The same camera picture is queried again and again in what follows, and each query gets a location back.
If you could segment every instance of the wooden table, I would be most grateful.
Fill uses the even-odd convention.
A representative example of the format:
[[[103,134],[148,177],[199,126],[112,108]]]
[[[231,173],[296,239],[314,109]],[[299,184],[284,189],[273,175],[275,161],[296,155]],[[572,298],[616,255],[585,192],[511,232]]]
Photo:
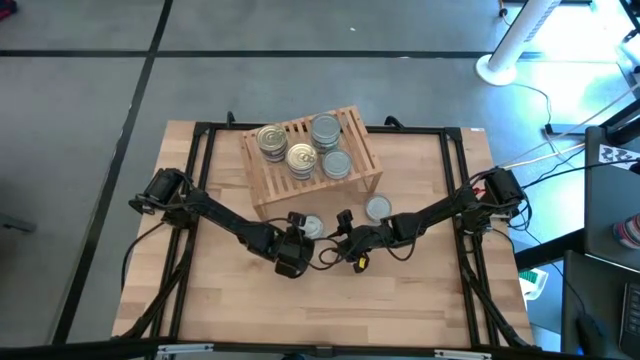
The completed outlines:
[[[168,123],[156,169],[184,169],[194,124]],[[206,190],[240,215],[258,220],[238,150],[240,134],[216,133]],[[485,132],[462,129],[462,134],[469,173],[490,167]],[[446,196],[437,136],[369,136],[385,169],[377,191],[391,200],[394,213],[417,211]],[[200,149],[204,149],[204,138],[202,142]],[[453,143],[450,149],[458,186]],[[199,154],[196,164],[201,163],[201,157]],[[197,166],[193,176],[196,180]],[[141,179],[141,190],[146,181]],[[325,234],[333,232],[337,226],[335,216],[343,209],[351,209],[354,225],[368,223],[363,207],[366,189],[361,185],[358,188],[358,184],[350,186],[271,205],[268,216],[286,216],[291,210],[316,214],[325,223]],[[144,216],[139,233],[159,219],[160,215]],[[506,231],[502,224],[495,226]],[[171,228],[164,226],[135,248],[114,335],[128,330],[156,295],[170,234]],[[318,244],[316,254],[329,245]],[[492,298],[518,334],[532,343],[511,244],[492,232],[484,236],[483,249]],[[398,252],[404,255],[407,250]],[[450,221],[429,228],[418,239],[410,261],[398,262],[384,250],[370,256],[370,266],[363,274],[354,274],[351,266],[343,263],[324,272],[310,269],[301,278],[290,280],[276,275],[273,263],[247,252],[234,236],[201,220],[179,338],[279,344],[470,346]],[[172,299],[161,334],[168,332],[171,309]],[[484,314],[477,299],[476,312],[481,339],[488,343]]]

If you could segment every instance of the concrete floor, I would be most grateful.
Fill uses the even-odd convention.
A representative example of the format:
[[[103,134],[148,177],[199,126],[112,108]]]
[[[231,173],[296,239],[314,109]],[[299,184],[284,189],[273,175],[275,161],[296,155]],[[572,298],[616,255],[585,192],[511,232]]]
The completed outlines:
[[[18,15],[0,22],[0,50],[146,51],[163,3],[23,0]],[[497,6],[493,0],[175,1],[160,50],[452,53],[447,59],[156,59],[69,340],[111,333],[122,256],[140,220],[127,200],[150,178],[169,119],[224,121],[232,110],[239,121],[271,122],[355,104],[368,124],[392,114],[407,125],[484,127],[496,163],[541,142],[544,98],[484,84],[466,53],[492,51],[506,32]],[[512,20],[518,7],[509,8]],[[545,61],[518,64],[519,83],[550,95],[554,122],[578,123],[629,88],[599,25],[589,7],[560,7],[530,49]],[[0,230],[0,346],[49,341],[143,62],[0,57],[0,212],[39,226],[30,235]],[[628,95],[594,122],[632,100]],[[516,174],[531,181],[556,163]],[[582,192],[580,173],[532,188],[531,231],[547,241],[581,227],[582,203],[569,199]],[[512,235],[517,250],[535,244],[526,234]],[[557,333],[562,280],[545,270],[547,288],[529,303],[529,317]]]

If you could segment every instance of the can lid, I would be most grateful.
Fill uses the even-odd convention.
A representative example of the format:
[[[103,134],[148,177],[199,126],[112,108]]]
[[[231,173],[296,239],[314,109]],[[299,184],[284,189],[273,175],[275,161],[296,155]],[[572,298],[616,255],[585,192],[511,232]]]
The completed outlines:
[[[263,126],[258,131],[256,140],[263,150],[277,150],[287,142],[287,132],[279,125]]]
[[[304,230],[304,234],[309,239],[317,239],[324,232],[324,224],[319,217],[315,215],[307,215],[307,220],[300,229]]]
[[[331,150],[324,156],[322,168],[329,176],[345,176],[351,170],[351,156],[339,149]]]
[[[366,213],[369,219],[380,219],[391,215],[391,201],[382,195],[373,195],[366,204]]]
[[[308,144],[293,145],[287,152],[287,163],[296,170],[306,170],[316,164],[318,154]]]
[[[334,139],[340,129],[340,121],[335,115],[319,114],[311,120],[311,135],[317,139]]]

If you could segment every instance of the wooden crate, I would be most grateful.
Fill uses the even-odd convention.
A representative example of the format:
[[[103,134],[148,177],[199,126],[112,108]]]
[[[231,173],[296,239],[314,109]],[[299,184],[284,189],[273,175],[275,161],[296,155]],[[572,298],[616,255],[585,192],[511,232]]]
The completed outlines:
[[[340,180],[327,177],[322,171],[322,159],[318,159],[311,179],[294,179],[285,161],[271,163],[265,160],[256,142],[259,129],[245,131],[240,137],[242,159],[249,181],[251,200],[258,216],[266,219],[266,206],[312,191],[362,180],[369,192],[374,192],[382,176],[380,160],[371,147],[367,129],[355,106],[327,111],[340,120],[342,132],[339,148],[351,155],[352,166],[348,176]],[[288,147],[294,144],[311,144],[311,119],[315,115],[282,122],[287,131]]]

